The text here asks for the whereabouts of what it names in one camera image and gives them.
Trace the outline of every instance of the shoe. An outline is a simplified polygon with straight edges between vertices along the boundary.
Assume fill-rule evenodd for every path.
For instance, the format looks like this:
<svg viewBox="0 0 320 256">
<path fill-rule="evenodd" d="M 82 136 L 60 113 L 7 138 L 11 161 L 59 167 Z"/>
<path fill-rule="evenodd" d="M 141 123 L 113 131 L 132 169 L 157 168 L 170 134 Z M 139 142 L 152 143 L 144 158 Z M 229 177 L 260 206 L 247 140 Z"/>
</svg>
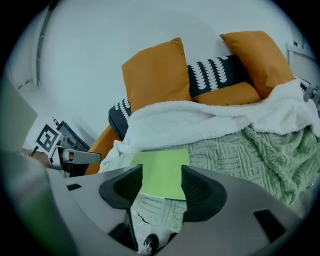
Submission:
<svg viewBox="0 0 320 256">
<path fill-rule="evenodd" d="M 150 234 L 143 242 L 143 247 L 139 252 L 141 255 L 153 255 L 159 247 L 159 239 L 156 234 Z"/>
</svg>

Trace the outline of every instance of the white fleece blanket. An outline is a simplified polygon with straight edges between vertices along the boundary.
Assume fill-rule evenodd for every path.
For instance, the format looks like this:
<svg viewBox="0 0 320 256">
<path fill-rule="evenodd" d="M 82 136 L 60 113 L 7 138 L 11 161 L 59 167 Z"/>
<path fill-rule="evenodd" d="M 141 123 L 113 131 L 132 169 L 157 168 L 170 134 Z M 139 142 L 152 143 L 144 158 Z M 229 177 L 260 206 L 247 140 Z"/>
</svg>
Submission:
<svg viewBox="0 0 320 256">
<path fill-rule="evenodd" d="M 167 101 L 133 113 L 124 140 L 115 140 L 101 162 L 121 153 L 132 154 L 213 139 L 236 133 L 251 125 L 257 132 L 285 135 L 311 126 L 320 137 L 320 119 L 315 103 L 304 101 L 296 79 L 278 85 L 265 100 L 248 105 L 209 106 L 192 101 Z"/>
</svg>

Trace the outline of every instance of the orange lumbar pillow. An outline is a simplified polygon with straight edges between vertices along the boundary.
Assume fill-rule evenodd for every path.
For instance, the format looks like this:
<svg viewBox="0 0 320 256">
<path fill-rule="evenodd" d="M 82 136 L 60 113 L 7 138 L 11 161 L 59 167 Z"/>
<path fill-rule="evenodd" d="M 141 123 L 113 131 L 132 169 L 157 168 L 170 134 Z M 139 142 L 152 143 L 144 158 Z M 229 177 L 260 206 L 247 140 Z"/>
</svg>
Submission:
<svg viewBox="0 0 320 256">
<path fill-rule="evenodd" d="M 122 74 L 132 113 L 154 103 L 191 100 L 179 37 L 139 51 L 122 65 Z"/>
<path fill-rule="evenodd" d="M 291 68 L 272 38 L 264 31 L 221 34 L 239 57 L 261 99 L 272 89 L 294 79 Z"/>
<path fill-rule="evenodd" d="M 240 82 L 196 96 L 194 102 L 212 106 L 244 105 L 261 101 L 257 91 L 247 82 Z"/>
</svg>

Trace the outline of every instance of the black sneaker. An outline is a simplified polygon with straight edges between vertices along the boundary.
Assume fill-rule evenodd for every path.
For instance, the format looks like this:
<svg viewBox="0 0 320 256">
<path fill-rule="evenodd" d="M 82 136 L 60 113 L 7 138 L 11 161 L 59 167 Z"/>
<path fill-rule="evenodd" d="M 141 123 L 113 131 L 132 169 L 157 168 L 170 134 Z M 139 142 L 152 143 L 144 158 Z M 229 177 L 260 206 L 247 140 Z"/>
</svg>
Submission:
<svg viewBox="0 0 320 256">
<path fill-rule="evenodd" d="M 140 251 L 141 255 L 154 255 L 159 247 L 159 238 L 156 234 L 150 234 L 143 242 L 143 247 Z"/>
</svg>

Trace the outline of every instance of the green paper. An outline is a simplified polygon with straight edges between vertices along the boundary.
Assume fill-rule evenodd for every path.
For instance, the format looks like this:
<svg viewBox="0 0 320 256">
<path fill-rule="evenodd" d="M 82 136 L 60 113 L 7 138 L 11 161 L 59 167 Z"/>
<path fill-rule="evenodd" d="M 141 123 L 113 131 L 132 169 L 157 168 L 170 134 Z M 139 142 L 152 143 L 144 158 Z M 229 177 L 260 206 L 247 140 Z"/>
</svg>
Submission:
<svg viewBox="0 0 320 256">
<path fill-rule="evenodd" d="M 158 198 L 186 200 L 181 188 L 181 165 L 190 165 L 187 149 L 139 152 L 131 165 L 142 164 L 140 193 Z"/>
</svg>

